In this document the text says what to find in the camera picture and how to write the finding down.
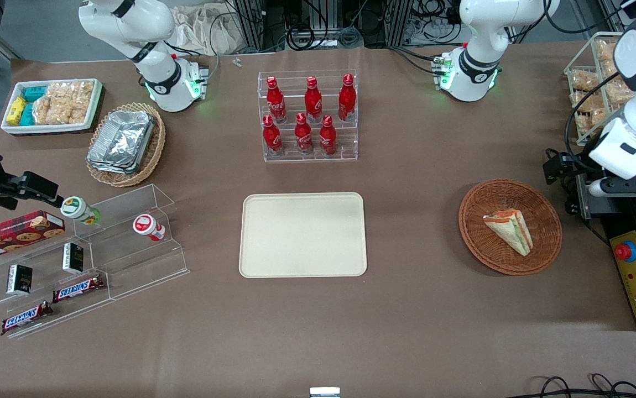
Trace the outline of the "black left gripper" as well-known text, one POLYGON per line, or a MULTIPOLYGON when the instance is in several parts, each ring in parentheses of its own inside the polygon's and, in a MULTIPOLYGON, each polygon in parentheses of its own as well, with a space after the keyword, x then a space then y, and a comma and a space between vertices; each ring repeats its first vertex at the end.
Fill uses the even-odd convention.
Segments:
POLYGON ((583 177, 583 183, 589 185, 602 178, 602 167, 589 156, 574 156, 568 152, 547 150, 546 164, 543 164, 545 182, 548 185, 554 184, 558 179, 564 178, 576 169, 575 176, 583 177))

